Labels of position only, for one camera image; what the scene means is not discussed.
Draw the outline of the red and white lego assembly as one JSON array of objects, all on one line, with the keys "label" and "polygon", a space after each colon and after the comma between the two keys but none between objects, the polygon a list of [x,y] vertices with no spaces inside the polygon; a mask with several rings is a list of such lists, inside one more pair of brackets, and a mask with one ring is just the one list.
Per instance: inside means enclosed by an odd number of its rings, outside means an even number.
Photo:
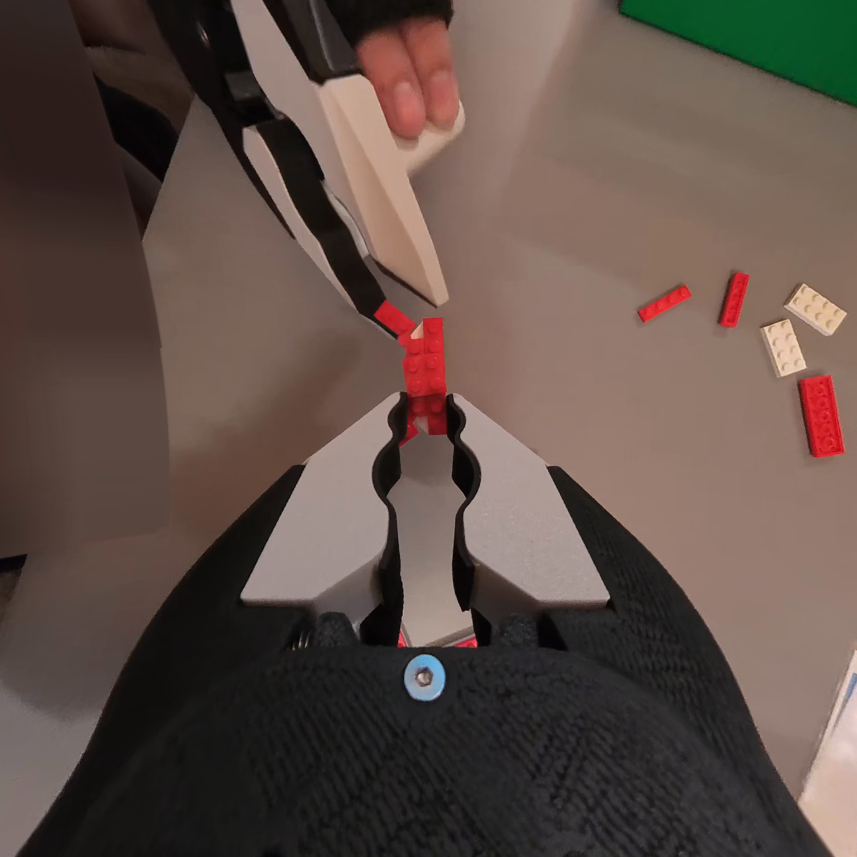
[{"label": "red and white lego assembly", "polygon": [[443,320],[428,318],[400,338],[408,399],[402,477],[392,492],[399,518],[403,634],[411,646],[475,648],[469,612],[454,591],[453,543],[463,496],[447,437]]}]

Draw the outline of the small red lego piece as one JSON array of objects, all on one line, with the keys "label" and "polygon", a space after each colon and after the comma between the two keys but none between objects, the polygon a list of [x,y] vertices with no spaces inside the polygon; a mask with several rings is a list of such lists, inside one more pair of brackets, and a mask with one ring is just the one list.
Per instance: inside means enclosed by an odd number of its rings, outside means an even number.
[{"label": "small red lego piece", "polygon": [[388,300],[384,300],[372,316],[373,320],[394,338],[410,337],[417,324]]}]

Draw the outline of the red wide lego plate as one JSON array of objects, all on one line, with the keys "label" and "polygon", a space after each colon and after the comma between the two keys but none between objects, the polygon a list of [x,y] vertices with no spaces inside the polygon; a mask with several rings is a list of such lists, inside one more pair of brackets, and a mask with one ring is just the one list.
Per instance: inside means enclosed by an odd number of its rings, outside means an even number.
[{"label": "red wide lego plate", "polygon": [[802,379],[798,388],[810,454],[815,458],[843,455],[845,445],[832,376]]}]

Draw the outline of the smaller white lego plate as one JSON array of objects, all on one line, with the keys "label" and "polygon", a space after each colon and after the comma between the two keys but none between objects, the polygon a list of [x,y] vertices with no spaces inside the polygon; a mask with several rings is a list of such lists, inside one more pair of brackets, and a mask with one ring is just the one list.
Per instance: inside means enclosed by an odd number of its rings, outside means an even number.
[{"label": "smaller white lego plate", "polygon": [[807,362],[790,320],[778,320],[761,327],[759,331],[777,378],[785,378],[807,369]]}]

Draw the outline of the green plastic crate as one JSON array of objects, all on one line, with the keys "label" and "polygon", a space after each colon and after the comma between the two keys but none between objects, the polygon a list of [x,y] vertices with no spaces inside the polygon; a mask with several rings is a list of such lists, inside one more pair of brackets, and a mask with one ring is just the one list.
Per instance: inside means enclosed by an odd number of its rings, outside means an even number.
[{"label": "green plastic crate", "polygon": [[854,1],[624,1],[620,12],[856,105]]}]

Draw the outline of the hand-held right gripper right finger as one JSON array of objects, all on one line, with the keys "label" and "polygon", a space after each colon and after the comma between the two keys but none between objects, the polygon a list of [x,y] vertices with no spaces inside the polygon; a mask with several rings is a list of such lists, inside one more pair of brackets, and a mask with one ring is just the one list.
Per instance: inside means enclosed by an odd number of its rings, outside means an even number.
[{"label": "hand-held right gripper right finger", "polygon": [[478,645],[508,616],[604,608],[607,588],[550,468],[463,396],[446,398],[456,512],[453,586]]}]

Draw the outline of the larger white lego plate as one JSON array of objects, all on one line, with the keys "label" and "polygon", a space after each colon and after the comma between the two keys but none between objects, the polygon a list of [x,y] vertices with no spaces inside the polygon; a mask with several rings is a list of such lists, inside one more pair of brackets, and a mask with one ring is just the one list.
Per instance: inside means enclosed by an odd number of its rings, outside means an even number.
[{"label": "larger white lego plate", "polygon": [[798,284],[783,306],[787,312],[824,337],[833,336],[848,315],[806,283]]}]

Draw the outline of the person's left hand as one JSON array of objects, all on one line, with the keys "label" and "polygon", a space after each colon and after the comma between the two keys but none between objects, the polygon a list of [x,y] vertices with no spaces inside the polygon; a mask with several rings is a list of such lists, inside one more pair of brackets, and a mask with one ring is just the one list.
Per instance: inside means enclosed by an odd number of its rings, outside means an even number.
[{"label": "person's left hand", "polygon": [[458,81],[443,20],[422,16],[381,27],[361,38],[356,53],[392,134],[414,140],[426,125],[453,127]]}]

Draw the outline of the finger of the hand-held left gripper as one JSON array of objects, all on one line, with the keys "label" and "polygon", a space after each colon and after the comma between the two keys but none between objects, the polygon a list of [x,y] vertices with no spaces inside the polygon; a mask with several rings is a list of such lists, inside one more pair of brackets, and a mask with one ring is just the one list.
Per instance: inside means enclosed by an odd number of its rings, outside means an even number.
[{"label": "finger of the hand-held left gripper", "polygon": [[316,94],[353,195],[351,216],[370,254],[429,304],[445,304],[445,278],[412,176],[462,132],[464,106],[458,106],[450,129],[428,124],[408,141],[391,133],[374,88],[362,75],[327,80],[316,86]]},{"label": "finger of the hand-held left gripper", "polygon": [[242,146],[295,241],[348,305],[380,327],[372,316],[387,299],[365,261],[368,251],[341,217],[299,128],[289,119],[265,121],[242,130]]}]

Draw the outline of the red narrow lego plate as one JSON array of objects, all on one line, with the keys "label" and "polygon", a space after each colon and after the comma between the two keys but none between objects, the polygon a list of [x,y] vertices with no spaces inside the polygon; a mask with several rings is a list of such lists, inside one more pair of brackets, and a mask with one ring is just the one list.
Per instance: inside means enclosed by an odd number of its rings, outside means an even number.
[{"label": "red narrow lego plate", "polygon": [[717,322],[720,327],[733,329],[738,326],[749,280],[747,273],[735,271],[731,274]]},{"label": "red narrow lego plate", "polygon": [[672,308],[677,307],[678,305],[684,303],[690,298],[691,290],[689,289],[689,287],[686,284],[680,284],[680,286],[677,286],[672,290],[663,293],[657,299],[653,300],[645,306],[642,306],[637,311],[637,316],[643,323],[650,322],[655,318],[664,315]]}]

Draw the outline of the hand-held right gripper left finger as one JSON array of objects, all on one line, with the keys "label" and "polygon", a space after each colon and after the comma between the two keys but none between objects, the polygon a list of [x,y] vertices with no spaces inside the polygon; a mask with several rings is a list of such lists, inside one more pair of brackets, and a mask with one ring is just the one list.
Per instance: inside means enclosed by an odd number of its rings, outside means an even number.
[{"label": "hand-held right gripper left finger", "polygon": [[408,399],[397,392],[305,462],[243,602],[343,614],[364,643],[399,642],[404,594],[389,493],[407,427]]}]

